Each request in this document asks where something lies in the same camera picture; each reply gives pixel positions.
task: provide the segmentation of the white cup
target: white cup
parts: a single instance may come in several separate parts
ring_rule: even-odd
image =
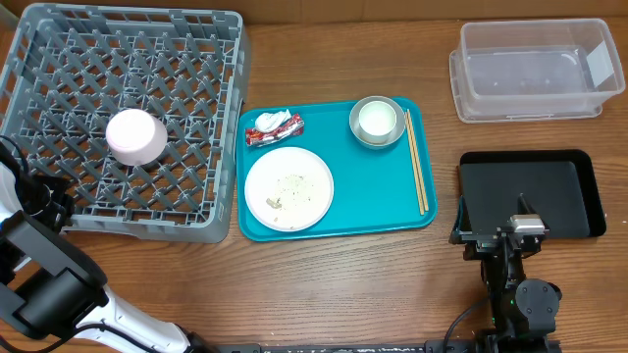
[[[360,135],[373,144],[385,143],[396,124],[394,108],[382,101],[367,103],[358,113]]]
[[[142,166],[164,151],[168,140],[166,127],[139,109],[126,109],[114,116],[105,132],[111,154],[127,166]]]

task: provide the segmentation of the cable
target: cable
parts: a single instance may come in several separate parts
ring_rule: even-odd
[[[482,300],[480,300],[479,302],[473,304],[469,309],[465,310],[464,313],[460,314],[459,317],[457,317],[453,323],[451,323],[451,326],[449,327],[449,329],[447,330],[447,333],[445,334],[445,339],[443,340],[443,351],[442,353],[445,353],[448,349],[447,344],[449,343],[449,338],[451,337],[451,334],[453,333],[453,329],[462,321],[464,320],[464,318],[466,318],[469,314],[471,314],[472,312],[474,312],[476,309],[484,306],[484,304],[486,304],[489,301],[489,297],[486,297]]]
[[[20,149],[20,146],[18,146],[16,141],[14,141],[9,136],[0,135],[0,138],[4,138],[5,140],[9,141],[9,143],[11,143],[13,145],[13,147],[16,148],[16,150],[18,151],[18,154],[20,155],[20,159],[22,159],[22,168],[24,168],[24,173],[28,173],[28,171],[29,171],[28,161],[26,160],[26,156],[24,155],[24,153],[22,153],[22,149]]]
[[[158,351],[147,347],[145,345],[143,345],[142,343],[138,342],[137,340],[135,340],[133,337],[129,336],[128,334],[116,329],[116,328],[112,328],[109,327],[107,325],[104,324],[90,324],[90,325],[85,325],[83,327],[77,328],[72,332],[72,335],[68,338],[63,338],[60,339],[58,341],[56,341],[55,343],[49,345],[48,347],[44,348],[44,349],[40,349],[40,350],[36,350],[36,351],[25,351],[19,348],[16,348],[14,346],[12,346],[9,342],[7,342],[6,339],[4,339],[4,337],[2,337],[0,335],[0,347],[8,350],[10,353],[49,353],[52,352],[53,350],[59,348],[60,346],[62,346],[63,344],[65,344],[66,342],[68,342],[72,337],[76,336],[77,334],[88,330],[88,329],[93,329],[93,328],[97,328],[100,329],[102,331],[110,331],[111,333],[114,333],[115,335],[125,339],[126,341],[128,341],[130,344],[134,345],[135,347],[144,350],[148,353],[159,353]]]

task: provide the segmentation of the metal bowl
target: metal bowl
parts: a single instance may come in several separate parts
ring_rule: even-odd
[[[380,102],[384,102],[391,105],[391,107],[394,109],[394,114],[396,116],[396,124],[394,124],[394,129],[389,133],[389,138],[384,143],[381,143],[381,144],[374,144],[374,143],[365,141],[362,139],[361,134],[360,134],[360,131],[361,131],[360,122],[359,122],[360,110],[367,103],[371,103],[375,101],[380,101]],[[405,131],[405,116],[403,115],[403,110],[401,109],[401,107],[398,104],[396,104],[396,102],[394,102],[391,98],[387,98],[383,96],[370,96],[370,97],[361,99],[359,102],[357,102],[353,106],[353,108],[351,109],[351,113],[349,114],[349,127],[351,128],[351,132],[353,132],[353,135],[355,136],[355,138],[357,138],[357,140],[364,147],[377,150],[377,149],[386,148],[392,145],[393,143],[395,143],[397,140],[399,140],[399,138],[403,135],[403,132]]]

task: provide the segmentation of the red wrapper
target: red wrapper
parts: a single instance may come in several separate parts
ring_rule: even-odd
[[[304,127],[305,122],[303,119],[298,114],[294,114],[287,122],[271,132],[260,132],[255,128],[248,128],[245,131],[246,145],[265,146],[281,141],[288,136],[298,136],[303,134]]]

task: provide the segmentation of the clear plastic container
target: clear plastic container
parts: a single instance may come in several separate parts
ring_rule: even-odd
[[[598,19],[466,24],[449,73],[465,123],[592,118],[626,87]]]

